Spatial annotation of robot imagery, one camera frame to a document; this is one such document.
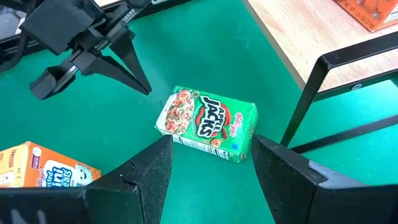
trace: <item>apple jacks cereal box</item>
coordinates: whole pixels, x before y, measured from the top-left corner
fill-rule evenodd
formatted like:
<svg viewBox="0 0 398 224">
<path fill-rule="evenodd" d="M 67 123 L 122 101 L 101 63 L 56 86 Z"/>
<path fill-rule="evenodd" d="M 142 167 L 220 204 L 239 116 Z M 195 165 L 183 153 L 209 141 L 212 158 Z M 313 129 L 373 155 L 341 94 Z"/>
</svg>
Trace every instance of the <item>apple jacks cereal box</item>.
<svg viewBox="0 0 398 224">
<path fill-rule="evenodd" d="M 176 86 L 156 128 L 174 142 L 240 162 L 249 151 L 257 123 L 254 103 Z"/>
<path fill-rule="evenodd" d="M 79 187 L 100 177 L 100 170 L 32 142 L 0 151 L 0 188 Z"/>
</svg>

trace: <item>black metal bar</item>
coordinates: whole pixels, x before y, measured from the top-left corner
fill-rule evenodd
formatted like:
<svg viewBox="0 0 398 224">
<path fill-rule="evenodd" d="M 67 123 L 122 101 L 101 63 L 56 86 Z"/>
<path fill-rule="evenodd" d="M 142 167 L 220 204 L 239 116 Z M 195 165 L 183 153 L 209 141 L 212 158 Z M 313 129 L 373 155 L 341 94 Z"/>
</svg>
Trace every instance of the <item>black metal bar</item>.
<svg viewBox="0 0 398 224">
<path fill-rule="evenodd" d="M 328 64 L 320 57 L 311 72 L 310 78 L 304 87 L 304 91 L 297 103 L 296 109 L 293 112 L 292 118 L 290 119 L 289 125 L 286 128 L 285 134 L 280 141 L 280 144 L 288 147 L 289 143 L 294 137 L 294 134 L 298 130 L 301 122 L 307 114 L 312 101 L 318 93 L 326 75 L 328 73 Z"/>
<path fill-rule="evenodd" d="M 367 77 L 355 82 L 351 82 L 345 85 L 341 85 L 335 88 L 331 88 L 329 90 L 321 91 L 316 95 L 314 101 L 324 100 L 332 96 L 337 96 L 343 93 L 347 93 L 349 91 L 357 90 L 359 88 L 363 88 L 369 85 L 377 84 L 379 82 L 391 80 L 394 78 L 398 78 L 398 68 L 388 72 L 380 73 L 378 75 Z"/>
<path fill-rule="evenodd" d="M 310 78 L 305 85 L 280 144 L 285 147 L 289 146 L 312 101 L 315 99 L 322 82 L 331 69 L 397 48 L 398 32 L 393 32 L 319 57 L 311 71 Z"/>
<path fill-rule="evenodd" d="M 330 144 L 334 144 L 340 141 L 344 141 L 350 138 L 354 138 L 372 131 L 377 131 L 382 128 L 386 128 L 388 126 L 394 125 L 398 123 L 398 115 L 391 116 L 389 118 L 385 118 L 379 121 L 375 121 L 369 124 L 365 124 L 363 126 L 350 129 L 348 131 L 343 131 L 338 134 L 333 134 L 331 136 L 327 136 L 306 144 L 302 144 L 301 146 L 296 146 L 291 148 L 291 150 L 297 153 L 304 153 L 311 151 L 313 149 L 317 149 L 319 147 L 327 146 Z"/>
<path fill-rule="evenodd" d="M 137 15 L 137 17 L 135 17 L 134 19 L 148 16 L 148 15 L 154 14 L 156 12 L 160 12 L 165 9 L 169 9 L 171 7 L 178 6 L 179 4 L 183 4 L 183 3 L 189 2 L 189 1 L 191 1 L 191 0 L 168 0 L 166 2 L 162 2 L 162 3 L 156 4 L 156 5 L 151 4 L 150 6 L 145 8 L 142 12 L 140 12 L 140 14 Z M 104 10 L 105 13 L 111 13 L 111 12 L 115 11 L 122 3 L 123 3 L 123 1 L 118 1 L 115 3 L 109 4 L 109 5 L 106 5 L 106 6 L 102 7 L 102 9 Z M 18 43 L 19 43 L 19 34 L 14 35 L 12 37 L 8 37 L 3 40 L 0 40 L 0 64 L 2 64 L 4 62 L 8 62 L 12 58 L 12 56 L 14 56 L 14 54 L 16 53 L 17 48 L 18 48 Z M 27 44 L 27 47 L 25 48 L 23 55 L 33 54 L 33 53 L 39 52 L 44 49 L 45 48 L 43 46 L 41 46 L 37 41 L 31 40 Z"/>
</svg>

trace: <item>wooden table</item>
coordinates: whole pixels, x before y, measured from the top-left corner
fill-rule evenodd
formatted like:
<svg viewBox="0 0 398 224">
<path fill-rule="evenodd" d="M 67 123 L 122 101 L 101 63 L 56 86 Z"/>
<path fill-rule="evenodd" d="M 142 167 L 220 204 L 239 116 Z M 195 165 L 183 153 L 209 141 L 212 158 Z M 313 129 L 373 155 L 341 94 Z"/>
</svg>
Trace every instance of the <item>wooden table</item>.
<svg viewBox="0 0 398 224">
<path fill-rule="evenodd" d="M 398 26 L 370 33 L 333 0 L 244 2 L 299 87 L 303 89 L 280 142 L 283 146 L 289 146 L 314 100 L 398 78 L 398 39 L 395 38 Z M 385 36 L 382 40 L 374 40 L 376 43 L 373 45 L 365 43 L 354 47 L 355 50 L 350 47 L 349 50 L 344 49 L 344 53 L 330 53 L 391 33 L 394 34 Z M 347 64 L 351 60 L 386 49 L 394 50 Z M 315 62 L 324 54 L 327 55 L 318 61 L 319 64 L 313 70 Z M 343 66 L 329 71 L 329 68 L 335 67 L 332 65 L 339 64 Z M 291 150 L 306 152 L 396 123 L 398 115 L 296 146 Z"/>
<path fill-rule="evenodd" d="M 304 88 L 322 54 L 398 31 L 398 25 L 375 33 L 333 0 L 244 0 L 279 57 Z M 398 67 L 398 49 L 332 70 L 319 91 Z"/>
</svg>

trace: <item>orange box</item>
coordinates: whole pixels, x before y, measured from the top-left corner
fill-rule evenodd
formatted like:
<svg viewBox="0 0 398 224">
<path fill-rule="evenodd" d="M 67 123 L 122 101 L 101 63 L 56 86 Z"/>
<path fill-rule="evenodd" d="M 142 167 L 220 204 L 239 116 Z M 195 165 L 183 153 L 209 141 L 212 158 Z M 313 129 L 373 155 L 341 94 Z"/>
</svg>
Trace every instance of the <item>orange box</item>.
<svg viewBox="0 0 398 224">
<path fill-rule="evenodd" d="M 398 24 L 398 0 L 334 0 L 367 30 Z"/>
<path fill-rule="evenodd" d="M 0 151 L 0 188 L 80 187 L 101 171 L 32 142 Z"/>
</svg>

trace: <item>green table surface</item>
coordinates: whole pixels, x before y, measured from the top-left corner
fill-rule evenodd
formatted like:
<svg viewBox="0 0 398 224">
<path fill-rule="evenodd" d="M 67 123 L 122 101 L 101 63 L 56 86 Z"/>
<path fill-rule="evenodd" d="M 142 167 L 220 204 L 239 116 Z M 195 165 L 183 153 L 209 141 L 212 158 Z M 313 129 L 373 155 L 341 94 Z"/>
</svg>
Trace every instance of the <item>green table surface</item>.
<svg viewBox="0 0 398 224">
<path fill-rule="evenodd" d="M 149 96 L 79 75 L 62 94 L 39 101 L 29 83 L 66 54 L 26 56 L 0 75 L 0 149 L 33 141 L 107 173 L 161 137 L 154 124 L 174 85 L 254 102 L 256 133 L 280 141 L 301 91 L 240 0 L 194 0 L 130 27 Z M 386 81 L 317 102 L 291 146 L 394 115 L 397 95 Z M 367 184 L 397 183 L 398 126 L 305 156 Z M 162 223 L 272 222 L 251 156 L 237 164 L 174 145 Z"/>
</svg>

